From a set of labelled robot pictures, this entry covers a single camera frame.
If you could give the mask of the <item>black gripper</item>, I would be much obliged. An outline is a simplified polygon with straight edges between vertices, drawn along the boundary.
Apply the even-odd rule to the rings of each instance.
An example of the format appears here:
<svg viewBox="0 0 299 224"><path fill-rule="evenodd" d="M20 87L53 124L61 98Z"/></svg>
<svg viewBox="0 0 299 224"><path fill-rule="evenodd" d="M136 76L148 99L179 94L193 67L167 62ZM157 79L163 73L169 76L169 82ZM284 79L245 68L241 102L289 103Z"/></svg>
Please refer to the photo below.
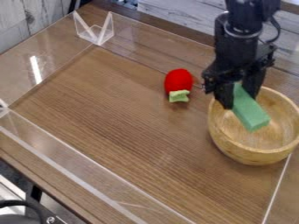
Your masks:
<svg viewBox="0 0 299 224"><path fill-rule="evenodd" d="M233 107L233 87L235 82L241 82L241 87L252 99L257 97L261 88L267 69L275 64L273 52L276 46L259 45L256 57L248 63L232 65L223 58L216 58L201 73L203 88L207 94L213 93L224 109Z"/></svg>

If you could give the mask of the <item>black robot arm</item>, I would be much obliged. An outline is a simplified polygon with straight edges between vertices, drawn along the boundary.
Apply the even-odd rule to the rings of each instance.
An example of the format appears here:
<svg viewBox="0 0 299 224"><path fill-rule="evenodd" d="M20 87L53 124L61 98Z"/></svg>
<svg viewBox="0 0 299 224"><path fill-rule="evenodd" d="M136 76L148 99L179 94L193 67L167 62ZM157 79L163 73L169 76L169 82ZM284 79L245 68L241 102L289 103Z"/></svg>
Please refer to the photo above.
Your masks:
<svg viewBox="0 0 299 224"><path fill-rule="evenodd" d="M201 72L207 94L224 109L233 108L233 87L240 82L255 99L267 69L275 64L273 42L280 36L275 14L281 0L225 0L227 10L215 18L215 59Z"/></svg>

